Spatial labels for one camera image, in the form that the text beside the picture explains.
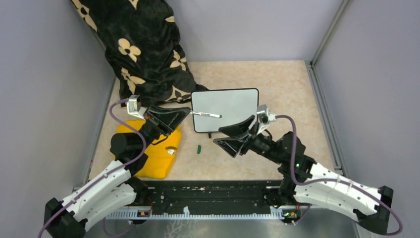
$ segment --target whiteboard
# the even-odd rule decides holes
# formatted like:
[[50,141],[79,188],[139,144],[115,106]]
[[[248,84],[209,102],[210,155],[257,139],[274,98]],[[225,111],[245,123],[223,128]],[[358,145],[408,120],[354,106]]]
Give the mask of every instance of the whiteboard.
[[236,124],[256,115],[258,97],[257,88],[193,92],[193,111],[222,115],[221,118],[193,115],[195,132],[218,132],[220,127]]

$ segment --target gray wall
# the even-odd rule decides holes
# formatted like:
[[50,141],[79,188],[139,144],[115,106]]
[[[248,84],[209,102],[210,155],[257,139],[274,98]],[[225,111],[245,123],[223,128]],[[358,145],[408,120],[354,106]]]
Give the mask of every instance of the gray wall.
[[394,189],[408,238],[420,237],[419,12],[418,0],[355,0],[316,66],[350,177]]
[[44,205],[82,182],[113,73],[67,0],[0,8],[0,231],[33,238]]
[[341,0],[168,0],[189,61],[311,60]]

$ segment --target cable tie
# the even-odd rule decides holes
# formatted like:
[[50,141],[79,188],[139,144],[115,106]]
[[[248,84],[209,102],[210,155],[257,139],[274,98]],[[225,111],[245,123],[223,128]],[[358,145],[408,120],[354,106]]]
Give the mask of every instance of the cable tie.
[[350,184],[349,184],[349,188],[347,189],[347,193],[349,193],[350,190],[352,189],[353,183],[354,183],[353,180],[350,180]]
[[337,175],[337,181],[335,182],[334,188],[337,187],[337,185],[340,183],[340,181],[341,181],[340,176]]

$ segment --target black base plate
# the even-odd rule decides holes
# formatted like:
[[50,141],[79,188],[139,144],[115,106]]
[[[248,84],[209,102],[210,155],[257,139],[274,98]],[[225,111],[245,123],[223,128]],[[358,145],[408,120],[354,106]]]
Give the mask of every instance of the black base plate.
[[153,214],[191,215],[269,214],[264,196],[277,192],[281,180],[145,181]]

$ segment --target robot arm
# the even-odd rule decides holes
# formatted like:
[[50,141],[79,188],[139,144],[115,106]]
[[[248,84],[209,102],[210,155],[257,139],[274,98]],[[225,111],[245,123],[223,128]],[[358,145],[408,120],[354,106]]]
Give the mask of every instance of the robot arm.
[[82,238],[96,222],[118,208],[132,203],[147,205],[148,187],[133,175],[148,158],[144,154],[146,147],[161,134],[169,136],[174,132],[191,109],[150,106],[145,110],[137,98],[133,95],[128,100],[128,108],[138,110],[138,114],[145,111],[146,122],[139,130],[142,138],[136,133],[115,134],[110,149],[115,160],[76,192],[61,201],[53,198],[47,202],[44,227],[53,238]]
[[278,171],[284,179],[277,193],[268,198],[270,203],[314,204],[346,215],[369,231],[386,234],[390,215],[386,207],[391,206],[393,190],[386,186],[368,187],[328,170],[304,154],[306,147],[296,136],[293,138],[293,132],[277,141],[264,136],[262,132],[276,118],[266,105],[259,106],[257,117],[221,127],[219,131],[229,137],[213,141],[232,157],[252,150],[281,165]]

